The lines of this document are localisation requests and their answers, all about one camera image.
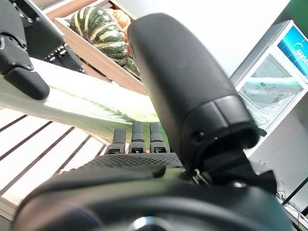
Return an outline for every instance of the blue sign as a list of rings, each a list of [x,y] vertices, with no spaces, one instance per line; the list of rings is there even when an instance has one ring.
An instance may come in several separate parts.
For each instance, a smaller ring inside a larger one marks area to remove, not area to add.
[[[308,41],[292,26],[278,44],[279,49],[308,78]]]

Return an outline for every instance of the wooden crate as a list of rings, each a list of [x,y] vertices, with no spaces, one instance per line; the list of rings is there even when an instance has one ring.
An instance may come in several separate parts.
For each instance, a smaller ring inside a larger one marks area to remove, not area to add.
[[[87,0],[85,2],[86,3],[81,4],[81,1],[75,0],[74,2],[62,5],[60,9],[50,11],[47,13],[47,16],[51,18],[54,17],[53,22],[64,33],[66,43],[71,47],[74,53],[86,63],[84,67],[89,75],[98,77],[105,81],[112,80],[126,89],[133,90],[141,94],[147,94],[141,81],[109,59],[108,56],[92,46],[75,31],[69,28],[72,15],[85,6],[101,7],[109,3],[111,8],[123,10],[131,18],[131,21],[136,20],[136,18],[115,0]]]

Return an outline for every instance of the white slatted shelf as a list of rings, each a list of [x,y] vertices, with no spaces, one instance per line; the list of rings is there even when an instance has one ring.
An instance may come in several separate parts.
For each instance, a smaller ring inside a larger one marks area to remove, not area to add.
[[[24,114],[8,108],[0,108],[0,129],[10,124],[14,120],[22,117]]]
[[[0,163],[1,157],[33,132],[44,126],[48,120],[27,116],[4,131],[0,132]]]
[[[22,170],[34,161],[42,152],[62,136],[70,126],[51,123],[40,133],[17,148],[0,161],[0,189],[12,181]]]
[[[101,148],[101,142],[93,137],[90,138],[89,141],[73,157],[73,159],[64,167],[63,171],[69,171],[72,168],[78,168],[91,161],[94,159]]]
[[[48,180],[88,135],[75,128],[36,165],[25,173],[3,197],[18,205],[34,188]]]
[[[23,115],[0,110],[0,196],[15,205],[52,175],[78,168],[107,148],[69,125],[33,116],[12,123]]]

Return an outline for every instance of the pumpkin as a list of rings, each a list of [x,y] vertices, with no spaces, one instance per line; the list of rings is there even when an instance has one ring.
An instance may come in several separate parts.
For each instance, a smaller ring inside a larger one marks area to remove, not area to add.
[[[115,17],[96,7],[85,7],[71,19],[70,28],[106,54],[123,65],[128,53],[125,34]]]
[[[138,67],[136,66],[136,63],[131,54],[125,60],[123,68],[129,73],[131,73],[132,75],[134,75],[135,77],[139,78],[140,73],[139,73]]]
[[[117,22],[119,23],[120,27],[123,29],[123,32],[125,34],[125,42],[127,42],[127,29],[130,24],[130,17],[124,13],[122,10],[114,10],[111,8],[105,9],[107,13],[112,15],[116,18]]]

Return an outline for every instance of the robotic hand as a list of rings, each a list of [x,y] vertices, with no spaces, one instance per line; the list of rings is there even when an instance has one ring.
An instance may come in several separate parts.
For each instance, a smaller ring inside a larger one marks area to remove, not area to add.
[[[13,41],[1,32],[1,45],[18,43],[11,55],[17,59],[25,38],[19,30],[10,35]],[[123,154],[125,133],[116,130],[105,155],[30,193],[12,230],[289,231],[273,172],[243,153],[256,145],[259,130],[206,48],[161,13],[133,22],[128,37],[175,153],[167,152],[157,125],[151,126],[153,153],[145,153],[142,126],[135,123],[130,153]],[[33,73],[21,64],[9,67],[1,71],[10,78],[18,68]]]
[[[29,56],[85,72],[62,35],[30,0],[1,0],[0,75],[29,97],[43,100],[49,87],[34,72]]]

